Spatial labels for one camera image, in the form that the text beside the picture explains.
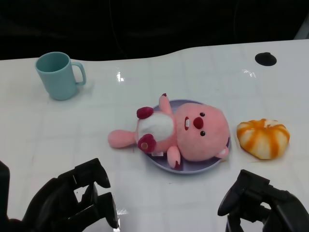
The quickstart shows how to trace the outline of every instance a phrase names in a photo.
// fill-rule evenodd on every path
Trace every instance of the plush toy tail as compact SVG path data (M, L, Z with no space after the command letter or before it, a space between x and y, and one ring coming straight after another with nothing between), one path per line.
M108 143L111 147L120 148L136 143L134 132L115 130L108 135Z

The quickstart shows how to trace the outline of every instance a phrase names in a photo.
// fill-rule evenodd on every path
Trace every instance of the dark wall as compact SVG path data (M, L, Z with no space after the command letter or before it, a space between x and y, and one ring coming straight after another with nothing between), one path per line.
M0 59L62 51L84 60L291 40L308 0L0 0Z

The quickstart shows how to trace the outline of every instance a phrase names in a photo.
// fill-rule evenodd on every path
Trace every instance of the white table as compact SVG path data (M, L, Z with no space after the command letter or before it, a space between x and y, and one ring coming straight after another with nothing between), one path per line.
M278 62L264 67L256 54ZM0 61L0 160L11 170L8 216L21 219L34 194L52 177L98 157L111 181L99 194L115 196L122 232L224 232L217 216L241 169L295 194L309 210L309 41L190 48L166 56L81 61L87 84L68 101L48 97L34 58ZM74 69L76 76L81 74ZM107 135L134 130L136 110L155 106L162 93L223 110L231 129L228 161L198 175L163 171L138 150L113 150ZM282 159L261 162L245 153L236 126L279 120L291 139ZM260 232L262 224L243 223ZM86 231L111 232L103 219Z

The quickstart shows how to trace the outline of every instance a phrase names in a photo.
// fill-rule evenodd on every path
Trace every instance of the light blue mug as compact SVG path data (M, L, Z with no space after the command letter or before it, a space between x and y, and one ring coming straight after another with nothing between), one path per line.
M81 69L82 82L76 82L72 65ZM46 91L55 100L67 100L75 95L77 86L86 84L86 73L79 62L71 62L70 57L62 52L50 52L41 56L35 63Z

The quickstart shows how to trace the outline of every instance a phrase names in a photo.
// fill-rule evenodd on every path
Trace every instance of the cable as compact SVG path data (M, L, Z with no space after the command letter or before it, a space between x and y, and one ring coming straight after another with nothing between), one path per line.
M116 33L115 33L115 29L114 29L114 23L112 21L112 7L111 7L111 0L109 0L109 10L110 10L110 20L111 20L111 26L112 26L112 33L114 35L115 41L116 41L116 45L118 47L118 49L120 50L120 52L122 53L122 55L125 57L125 59L128 59L127 55L125 54L125 52L122 50L121 46L119 45Z

